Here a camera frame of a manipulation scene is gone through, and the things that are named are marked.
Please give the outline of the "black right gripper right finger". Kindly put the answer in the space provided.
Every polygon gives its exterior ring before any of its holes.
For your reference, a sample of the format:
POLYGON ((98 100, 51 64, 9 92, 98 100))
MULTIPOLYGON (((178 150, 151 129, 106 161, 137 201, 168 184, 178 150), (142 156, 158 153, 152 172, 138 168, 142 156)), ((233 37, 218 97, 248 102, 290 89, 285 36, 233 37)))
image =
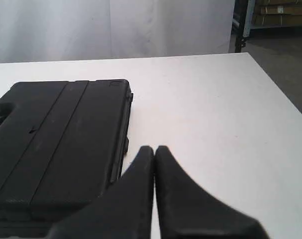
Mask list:
POLYGON ((167 146, 155 153, 155 189, 163 239, 267 239, 260 222, 219 201, 182 169, 167 146))

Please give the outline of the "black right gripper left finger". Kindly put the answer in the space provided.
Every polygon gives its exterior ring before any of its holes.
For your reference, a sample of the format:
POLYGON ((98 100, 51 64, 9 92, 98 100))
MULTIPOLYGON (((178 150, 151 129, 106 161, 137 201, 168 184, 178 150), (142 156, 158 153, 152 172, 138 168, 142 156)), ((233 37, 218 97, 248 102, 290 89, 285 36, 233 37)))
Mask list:
POLYGON ((56 223, 48 239, 149 239, 154 152, 142 146, 122 177, 104 195, 56 223))

